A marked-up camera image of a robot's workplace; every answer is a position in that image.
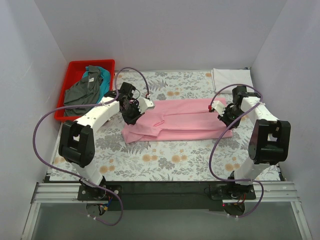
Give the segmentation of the pink t shirt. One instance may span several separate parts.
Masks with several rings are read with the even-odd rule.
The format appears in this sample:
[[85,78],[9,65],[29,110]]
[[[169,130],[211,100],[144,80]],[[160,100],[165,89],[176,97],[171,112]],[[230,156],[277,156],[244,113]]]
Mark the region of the pink t shirt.
[[226,129],[217,112],[209,112],[209,98],[155,101],[134,125],[121,131],[125,143],[217,139]]

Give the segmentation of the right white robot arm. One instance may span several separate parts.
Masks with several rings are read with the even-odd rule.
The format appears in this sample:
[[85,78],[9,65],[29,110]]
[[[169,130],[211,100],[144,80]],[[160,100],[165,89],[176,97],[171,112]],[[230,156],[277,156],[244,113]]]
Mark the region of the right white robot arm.
[[240,116],[248,116],[253,131],[248,143],[248,157],[231,173],[226,186],[227,195],[232,199],[252,193],[253,181],[267,168],[284,162],[288,157],[291,124],[279,120],[266,108],[258,92],[248,92],[244,85],[232,90],[232,103],[225,105],[219,100],[211,107],[218,113],[218,119],[228,128],[237,128]]

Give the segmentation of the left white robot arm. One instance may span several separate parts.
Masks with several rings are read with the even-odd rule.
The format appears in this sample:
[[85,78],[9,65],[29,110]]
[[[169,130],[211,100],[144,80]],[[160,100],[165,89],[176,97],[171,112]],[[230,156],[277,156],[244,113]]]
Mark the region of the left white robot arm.
[[155,107],[149,96],[134,98],[136,90],[132,84],[124,82],[118,92],[107,92],[100,106],[62,125],[58,154],[75,167],[81,179],[89,183],[89,194],[95,200],[103,199],[107,191],[102,184],[104,177],[93,162],[94,134],[118,113],[126,124],[134,125],[147,110]]

